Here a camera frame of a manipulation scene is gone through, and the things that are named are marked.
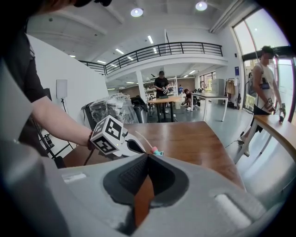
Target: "pink object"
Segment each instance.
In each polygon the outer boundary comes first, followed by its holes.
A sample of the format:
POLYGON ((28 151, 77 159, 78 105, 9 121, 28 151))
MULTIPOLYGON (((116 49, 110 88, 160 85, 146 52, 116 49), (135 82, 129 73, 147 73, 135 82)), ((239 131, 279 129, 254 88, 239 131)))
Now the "pink object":
POLYGON ((151 153, 153 154, 155 151, 157 151, 158 149, 157 149, 157 147, 156 146, 154 146, 150 151, 151 151, 151 153))

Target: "desk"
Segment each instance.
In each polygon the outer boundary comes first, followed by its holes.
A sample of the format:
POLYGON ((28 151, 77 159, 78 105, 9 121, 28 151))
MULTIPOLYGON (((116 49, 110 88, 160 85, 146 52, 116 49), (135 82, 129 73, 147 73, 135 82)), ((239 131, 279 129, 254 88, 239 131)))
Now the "desk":
POLYGON ((223 118, 222 118, 222 122, 224 121, 226 109, 227 109, 227 104, 228 104, 228 97, 227 96, 217 95, 217 94, 213 94, 213 93, 191 93, 191 111, 193 111, 193 97, 194 96, 205 99, 203 121, 205 121, 206 117, 207 117, 209 99, 211 99, 211 100, 226 100, 225 110, 224 110, 224 114, 223 114, 223 118))
POLYGON ((271 136, 274 137, 296 162, 296 127, 287 120, 280 123, 278 115, 255 115, 249 136, 239 151, 239 154, 234 159, 235 163, 239 161, 241 156, 244 154, 246 147, 250 144, 250 141, 255 135, 257 125, 270 134, 268 142, 270 141, 271 136))
POLYGON ((160 110, 159 110, 159 104, 162 104, 162 112, 163 112, 163 118, 164 121, 167 121, 166 117, 166 112, 165 112, 165 106, 164 103, 170 103, 171 106, 171 121, 174 121, 174 113, 173 113, 173 102, 180 101, 180 97, 178 96, 170 96, 166 99, 156 99, 156 100, 149 100, 147 103, 149 104, 156 104, 156 109, 157 109, 157 117, 158 117, 158 122, 160 123, 160 110))
MULTIPOLYGON (((129 133, 137 136, 146 151, 150 151, 150 147, 135 131, 141 133, 152 146, 164 151, 165 156, 210 168, 244 188, 236 165, 226 153, 219 138, 205 122, 125 124, 124 127, 129 133)), ((86 147, 78 146, 64 157, 64 162, 67 167, 81 166, 88 154, 89 150, 86 147)), ((107 160, 94 152, 88 164, 107 160)), ((137 225, 148 215, 149 203, 153 197, 152 183, 147 177, 135 196, 137 225)))

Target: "white tank top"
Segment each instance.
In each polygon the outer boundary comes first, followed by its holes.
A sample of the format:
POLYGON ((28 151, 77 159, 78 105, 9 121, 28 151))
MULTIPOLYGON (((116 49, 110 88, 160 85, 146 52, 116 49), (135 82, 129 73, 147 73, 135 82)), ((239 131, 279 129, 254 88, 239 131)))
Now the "white tank top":
MULTIPOLYGON (((261 63, 257 63, 255 67, 260 67, 262 72, 260 84, 263 84, 264 81, 269 84, 269 89, 262 90, 264 95, 266 96, 266 98, 271 98, 272 101, 275 102, 275 94, 274 94, 274 88, 273 88, 274 77, 273 77, 272 70, 269 67, 265 67, 261 63)), ((256 96, 256 99, 255 99, 255 105, 259 109, 262 109, 267 113, 270 113, 267 109, 265 109, 264 107, 265 102, 258 95, 256 96)))

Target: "bracelet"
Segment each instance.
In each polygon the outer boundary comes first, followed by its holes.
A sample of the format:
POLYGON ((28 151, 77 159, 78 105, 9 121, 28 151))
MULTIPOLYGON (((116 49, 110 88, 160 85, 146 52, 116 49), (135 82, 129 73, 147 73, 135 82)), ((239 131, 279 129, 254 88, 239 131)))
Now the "bracelet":
POLYGON ((92 135, 93 135, 93 131, 91 131, 91 134, 89 134, 88 141, 87 141, 87 148, 89 150, 94 150, 95 149, 94 144, 91 142, 92 135))

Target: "white sneaker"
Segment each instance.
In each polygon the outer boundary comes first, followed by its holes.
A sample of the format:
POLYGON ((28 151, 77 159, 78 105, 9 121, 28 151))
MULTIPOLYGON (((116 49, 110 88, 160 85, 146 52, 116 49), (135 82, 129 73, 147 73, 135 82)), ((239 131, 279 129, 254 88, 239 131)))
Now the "white sneaker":
MULTIPOLYGON (((239 139, 239 144, 240 144, 241 146, 243 146, 243 144, 245 143, 245 141, 246 141, 246 138, 245 138, 245 137, 240 137, 240 139, 239 139)), ((247 157, 250 156, 250 146, 249 146, 249 145, 246 147, 244 154, 245 154, 247 157)))

